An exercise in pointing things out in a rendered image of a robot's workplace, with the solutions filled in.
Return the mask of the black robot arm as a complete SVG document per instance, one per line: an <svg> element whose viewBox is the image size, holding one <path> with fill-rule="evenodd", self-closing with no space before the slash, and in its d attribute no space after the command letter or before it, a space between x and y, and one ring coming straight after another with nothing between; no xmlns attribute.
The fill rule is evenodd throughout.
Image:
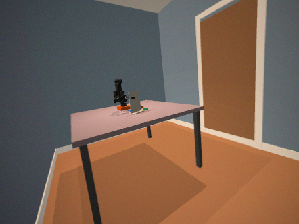
<svg viewBox="0 0 299 224"><path fill-rule="evenodd" d="M115 81L116 90L114 91L114 103L120 102L120 105L122 106L123 102L121 101L121 94L120 91L122 91L121 83L122 79L116 79Z"/></svg>

